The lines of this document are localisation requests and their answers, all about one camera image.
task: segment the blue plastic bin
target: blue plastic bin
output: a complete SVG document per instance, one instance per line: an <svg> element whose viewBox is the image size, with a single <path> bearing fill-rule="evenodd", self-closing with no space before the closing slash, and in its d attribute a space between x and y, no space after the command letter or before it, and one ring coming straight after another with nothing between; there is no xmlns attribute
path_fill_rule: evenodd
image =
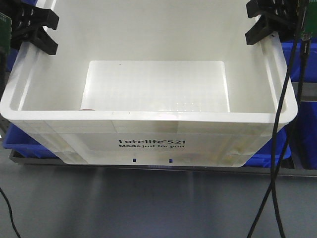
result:
<svg viewBox="0 0 317 238"><path fill-rule="evenodd" d="M317 169L317 103L302 102L297 124L297 134L311 169Z"/></svg>
<svg viewBox="0 0 317 238"><path fill-rule="evenodd" d="M282 129L277 134L277 143L276 143L276 155L275 155L275 164L278 163L279 156L282 152L283 145L286 141L286 132L285 129ZM270 140L267 144L265 144L262 149L260 149L251 159L249 159L244 166L249 167L271 167L271 148L272 148L272 140ZM284 155L284 159L291 157L291 150L289 146Z"/></svg>
<svg viewBox="0 0 317 238"><path fill-rule="evenodd" d="M291 50L293 43L283 43L283 51L285 55L286 62L288 63L291 56ZM297 46L296 57L294 61L293 70L291 73L291 79L293 82L299 81L299 71L300 71L300 44ZM305 82L317 82L317 39L312 40L311 53L308 59L308 64L306 68Z"/></svg>
<svg viewBox="0 0 317 238"><path fill-rule="evenodd" d="M5 149L12 149L27 158L56 158L57 156L30 137L20 128L11 124L2 143Z"/></svg>

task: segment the black cable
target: black cable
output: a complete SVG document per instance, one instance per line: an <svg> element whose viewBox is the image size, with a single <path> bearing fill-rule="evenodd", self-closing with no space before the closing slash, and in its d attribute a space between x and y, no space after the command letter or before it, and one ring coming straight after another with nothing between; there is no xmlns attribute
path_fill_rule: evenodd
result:
<svg viewBox="0 0 317 238"><path fill-rule="evenodd" d="M0 98L2 97L2 94L3 94L4 89L5 89L5 69L6 69L6 55L3 51L0 51ZM12 208L11 208L10 202L9 202L6 194L4 193L4 191L2 190L1 187L0 187L0 193L2 194L3 198L5 199L6 204L8 206L11 225L16 233L16 236L18 238L21 238L21 236L20 236L20 234L19 234L19 232L14 224L13 215L12 215Z"/></svg>
<svg viewBox="0 0 317 238"><path fill-rule="evenodd" d="M303 0L300 7L300 11L299 11L299 20L296 26L296 32L295 32L295 41L293 44L293 48L291 51L291 57L290 57L290 61L287 67L287 71L286 71L286 76L285 76L285 80L284 80L284 84L283 84L283 88L282 88L282 92L281 92L281 96L280 96L280 100L279 100L279 104L278 104L278 108L277 108L277 112L276 112L276 117L275 117L275 122L274 122L274 128L273 128L273 133L272 133L272 137L273 137L273 141L272 141L272 153L271 153L271 183L264 195L264 198L262 200L262 203L260 205L260 208L258 210L258 213L252 223L252 226L249 230L248 236L247 238L251 238L254 229L259 221L259 218L262 214L262 211L265 207L266 201L268 199L268 196L272 190L272 193L275 192L275 197L273 197L273 203L274 203L274 210L275 210L275 214L276 214L276 218L277 218L277 222L278 222L278 227L279 227L279 231L282 237L285 237L284 231L283 231L283 227L282 227L282 223L280 220L280 215L279 215L279 210L278 210L278 204L277 204L277 198L276 198L276 188L275 188L275 179L277 177L279 168L280 168L280 164L281 164L281 158L284 157L284 154L286 152L286 148L287 148L287 144L284 145L283 148L283 155L280 156L280 160L276 166L276 170L275 170L275 151L276 151L276 134L277 134L277 127L278 127L278 122L279 122L279 117L280 117L280 113L281 113L281 109L283 106L283 102L284 102L284 97L286 94L286 89L287 89L287 85L288 85L288 81L289 81L289 77L291 74L291 70L293 68L293 64L294 64L294 59L295 59L295 54L296 54L296 47L297 47L297 42L299 41L300 37L301 37L301 29L303 26L303 21L305 18L305 14L306 14L306 9L307 9L307 4L308 4L308 0Z"/></svg>
<svg viewBox="0 0 317 238"><path fill-rule="evenodd" d="M21 238L17 228L15 227L15 224L14 224L14 220L13 220L13 215L12 215L12 209L11 209L11 205L10 205L10 202L8 200L8 198L6 197L4 191L2 190L2 188L0 187L0 193L2 194L3 198L5 199L5 202L6 204L8 205L8 208L9 208L9 214L10 214L10 220L11 220L11 225L16 233L16 236Z"/></svg>

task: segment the black plastic bracket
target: black plastic bracket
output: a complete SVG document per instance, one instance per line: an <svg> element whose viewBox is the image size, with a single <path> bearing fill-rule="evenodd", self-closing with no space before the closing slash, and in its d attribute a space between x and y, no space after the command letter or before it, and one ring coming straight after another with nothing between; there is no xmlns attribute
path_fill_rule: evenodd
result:
<svg viewBox="0 0 317 238"><path fill-rule="evenodd" d="M249 18L261 15L245 34L247 45L254 45L274 31L281 41L293 38L297 22L297 0L250 0L246 4Z"/></svg>
<svg viewBox="0 0 317 238"><path fill-rule="evenodd" d="M21 0L0 0L0 11L12 19L11 47L20 49L30 42L49 55L56 55L58 44L43 26L57 29L59 17L51 9L42 9Z"/></svg>

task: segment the green circuit board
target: green circuit board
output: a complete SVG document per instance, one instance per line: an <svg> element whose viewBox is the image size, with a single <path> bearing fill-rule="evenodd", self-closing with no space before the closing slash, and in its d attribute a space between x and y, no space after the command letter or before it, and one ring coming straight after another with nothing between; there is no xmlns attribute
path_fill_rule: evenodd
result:
<svg viewBox="0 0 317 238"><path fill-rule="evenodd" d="M317 37L317 0L309 1L303 34Z"/></svg>
<svg viewBox="0 0 317 238"><path fill-rule="evenodd" d="M11 18L0 12L0 50L6 55L10 52Z"/></svg>

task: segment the gray floor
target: gray floor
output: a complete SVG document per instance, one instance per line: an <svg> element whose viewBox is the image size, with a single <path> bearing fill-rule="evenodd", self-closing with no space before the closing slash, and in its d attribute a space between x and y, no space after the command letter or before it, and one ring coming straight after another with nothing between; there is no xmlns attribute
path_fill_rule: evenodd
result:
<svg viewBox="0 0 317 238"><path fill-rule="evenodd" d="M0 151L0 186L23 238L244 238L265 175L22 166ZM317 178L278 179L288 238L317 237ZM0 198L0 237L14 238ZM255 238L277 238L271 200Z"/></svg>

